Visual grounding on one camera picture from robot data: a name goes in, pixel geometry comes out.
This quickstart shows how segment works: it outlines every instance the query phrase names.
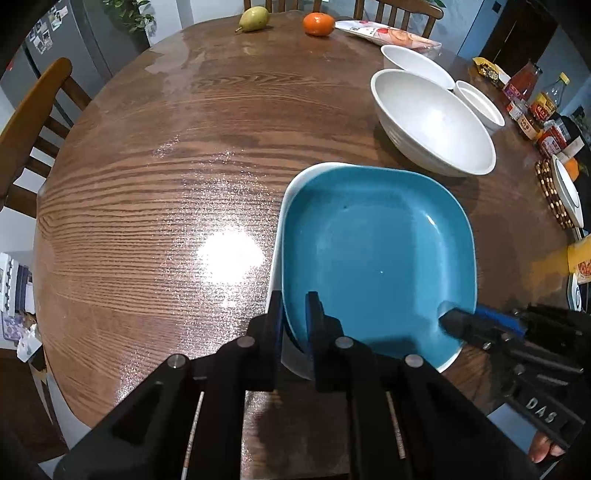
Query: round dining table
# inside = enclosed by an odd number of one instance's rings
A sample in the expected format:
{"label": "round dining table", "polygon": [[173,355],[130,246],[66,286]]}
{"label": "round dining table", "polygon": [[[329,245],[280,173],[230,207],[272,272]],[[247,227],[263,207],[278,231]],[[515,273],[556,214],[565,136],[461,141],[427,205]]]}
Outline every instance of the round dining table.
{"label": "round dining table", "polygon": [[[568,237],[536,178],[539,153],[510,117],[492,136],[491,174],[421,170],[375,113],[379,47],[308,36],[302,17],[273,14],[240,34],[238,17],[223,18],[166,38],[115,75],[65,140],[39,193],[35,306],[52,374],[88,426],[172,353],[214,353],[265,311],[283,194],[320,162],[435,178],[469,217],[480,303],[566,304],[554,266]],[[436,61],[501,108],[469,62],[446,51]],[[499,404],[482,351],[465,346],[444,375],[484,413]],[[316,394],[282,368],[275,392],[247,395],[242,476],[347,472],[345,410],[343,394]]]}

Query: human hand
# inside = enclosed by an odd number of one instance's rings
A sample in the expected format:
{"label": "human hand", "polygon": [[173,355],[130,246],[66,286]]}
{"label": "human hand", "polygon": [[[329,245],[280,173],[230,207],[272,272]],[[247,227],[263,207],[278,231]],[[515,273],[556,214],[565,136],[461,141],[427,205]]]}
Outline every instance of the human hand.
{"label": "human hand", "polygon": [[564,450],[558,445],[552,444],[552,441],[542,432],[536,432],[531,441],[528,456],[532,462],[540,463],[548,454],[558,457],[564,454]]}

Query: small white bowl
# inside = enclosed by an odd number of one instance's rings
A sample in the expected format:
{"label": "small white bowl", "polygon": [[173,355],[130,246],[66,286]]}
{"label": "small white bowl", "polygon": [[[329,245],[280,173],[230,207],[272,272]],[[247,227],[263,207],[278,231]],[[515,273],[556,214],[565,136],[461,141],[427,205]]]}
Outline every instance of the small white bowl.
{"label": "small white bowl", "polygon": [[458,80],[453,93],[476,114],[491,135],[505,126],[503,114],[484,93],[473,85]]}
{"label": "small white bowl", "polygon": [[447,90],[453,90],[455,84],[451,75],[425,55],[398,45],[384,45],[381,50],[385,69],[406,70],[428,78]]}

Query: snack bag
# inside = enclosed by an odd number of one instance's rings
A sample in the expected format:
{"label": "snack bag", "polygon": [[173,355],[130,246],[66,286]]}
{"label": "snack bag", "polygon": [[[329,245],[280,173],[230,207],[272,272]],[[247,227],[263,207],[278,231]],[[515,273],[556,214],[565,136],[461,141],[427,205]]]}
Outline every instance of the snack bag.
{"label": "snack bag", "polygon": [[439,42],[381,23],[367,20],[341,20],[335,23],[335,27],[365,38],[376,45],[398,45],[410,48],[430,59],[437,57],[441,50],[441,43]]}

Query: white dish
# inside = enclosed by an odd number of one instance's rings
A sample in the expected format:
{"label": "white dish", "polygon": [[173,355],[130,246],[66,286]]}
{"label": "white dish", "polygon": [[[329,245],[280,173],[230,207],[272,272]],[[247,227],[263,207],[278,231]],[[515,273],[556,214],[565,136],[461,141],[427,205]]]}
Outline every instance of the white dish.
{"label": "white dish", "polygon": [[570,179],[569,172],[566,171],[556,155],[552,155],[552,164],[552,179],[556,192],[573,221],[573,225],[583,228],[583,210],[581,209],[579,192]]}
{"label": "white dish", "polygon": [[[282,245],[283,245],[283,225],[285,222],[285,215],[289,208],[291,201],[294,199],[296,194],[302,189],[302,187],[316,176],[324,173],[325,171],[332,170],[346,166],[346,163],[340,162],[326,162],[319,163],[308,167],[307,169],[298,173],[294,179],[290,182],[283,195],[281,201],[281,208],[279,210],[279,221],[277,222],[277,233],[275,234],[275,248],[273,250],[273,257],[271,260],[271,276],[269,279],[269,289],[267,291],[267,310],[269,309],[269,303],[271,301],[271,293],[274,290],[282,290]],[[447,369],[460,355],[461,348],[456,354],[454,354],[445,364],[437,369],[439,373]],[[299,377],[307,378],[312,380],[313,364],[311,359],[304,354],[298,347],[296,347],[290,340],[289,336],[283,333],[283,348],[281,351],[281,363],[291,372],[295,373]]]}
{"label": "white dish", "polygon": [[476,114],[491,135],[505,126],[503,114],[484,93],[473,85],[458,80],[453,93]]}
{"label": "white dish", "polygon": [[371,91],[386,134],[419,167],[451,177],[495,168],[490,135],[452,92],[404,70],[375,73]]}
{"label": "white dish", "polygon": [[425,55],[398,45],[384,45],[381,50],[385,69],[406,70],[425,77],[447,90],[453,90],[454,81],[451,75]]}

